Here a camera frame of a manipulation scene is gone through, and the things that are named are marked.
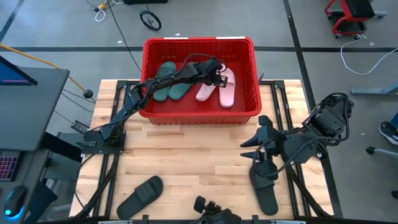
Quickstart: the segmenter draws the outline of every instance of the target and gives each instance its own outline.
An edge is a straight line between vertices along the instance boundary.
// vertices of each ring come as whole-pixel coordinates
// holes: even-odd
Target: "white cable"
[[[103,12],[104,13],[104,17],[102,17],[102,19],[98,19],[98,15],[101,13],[101,12]],[[98,12],[97,12],[97,15],[95,15],[95,21],[97,21],[97,22],[101,22],[101,21],[103,21],[104,19],[105,19],[105,16],[106,16],[106,13],[105,13],[105,11],[104,10],[102,10],[102,9],[100,9]]]
[[[112,2],[115,3],[115,4],[123,4],[124,3],[124,1],[118,2],[118,0],[116,0],[116,1],[112,0]]]
[[[345,66],[350,72],[352,72],[352,73],[354,73],[354,74],[357,74],[357,75],[369,75],[371,72],[373,72],[373,70],[380,64],[380,62],[381,62],[385,57],[387,57],[388,55],[390,55],[390,54],[394,53],[396,50],[398,50],[398,47],[397,47],[397,48],[394,49],[392,52],[390,52],[390,53],[386,54],[385,56],[383,56],[383,57],[377,62],[377,64],[375,64],[375,66],[373,66],[373,68],[372,68],[370,71],[368,71],[368,72],[366,72],[366,73],[355,72],[354,70],[350,69],[350,68],[347,66],[346,60],[344,59],[344,56],[343,56],[343,48],[344,48],[346,45],[348,45],[348,44],[352,44],[352,43],[355,43],[355,42],[361,40],[362,38],[363,38],[363,35],[362,35],[361,38],[359,38],[358,40],[354,40],[354,41],[348,42],[347,44],[341,46],[341,50],[340,50],[340,55],[341,55],[341,59],[343,59],[344,66]]]

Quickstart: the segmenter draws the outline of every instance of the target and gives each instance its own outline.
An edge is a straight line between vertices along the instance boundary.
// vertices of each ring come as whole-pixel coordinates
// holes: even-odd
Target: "green slipper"
[[[163,63],[159,70],[156,73],[157,77],[164,77],[166,75],[170,75],[176,71],[176,66],[174,62],[165,62]],[[158,102],[164,102],[167,99],[167,95],[169,94],[170,87],[163,88],[161,90],[157,90],[154,93],[154,100]]]
[[[191,88],[192,84],[180,83],[172,86],[169,91],[169,97],[172,100],[181,99],[184,94]]]

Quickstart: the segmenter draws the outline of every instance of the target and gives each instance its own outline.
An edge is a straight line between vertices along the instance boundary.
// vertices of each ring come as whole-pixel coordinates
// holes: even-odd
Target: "red stool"
[[[329,8],[336,0],[330,0],[329,4],[325,9],[325,13],[328,14],[328,18],[332,19],[333,16],[341,17],[333,26],[333,33],[336,34],[336,38],[340,38],[342,35],[355,35],[355,39],[361,38],[361,34],[366,31],[365,21],[375,16],[372,5],[369,0],[341,0],[341,11],[329,11]],[[357,23],[358,30],[345,29],[343,23]]]

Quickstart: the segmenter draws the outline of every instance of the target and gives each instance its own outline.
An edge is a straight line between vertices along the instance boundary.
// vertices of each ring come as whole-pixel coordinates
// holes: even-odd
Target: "black slipper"
[[[261,211],[266,215],[275,215],[278,212],[278,204],[274,192],[275,183],[270,180],[273,179],[273,177],[266,178],[257,175],[254,171],[254,166],[257,166],[256,168],[261,172],[261,168],[264,168],[264,164],[257,162],[249,171],[250,182],[256,193]]]
[[[149,178],[140,186],[136,187],[134,193],[119,205],[116,211],[118,217],[121,220],[130,219],[147,205],[158,199],[162,191],[162,179],[158,176]]]

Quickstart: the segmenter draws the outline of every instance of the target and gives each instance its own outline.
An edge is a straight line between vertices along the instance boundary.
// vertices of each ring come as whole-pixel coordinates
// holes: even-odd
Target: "mounting plate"
[[[79,142],[81,153],[84,154],[122,154],[124,151],[124,142],[126,140],[126,131],[120,134],[119,144],[117,146],[105,146],[105,141],[99,131],[87,133],[84,142]]]

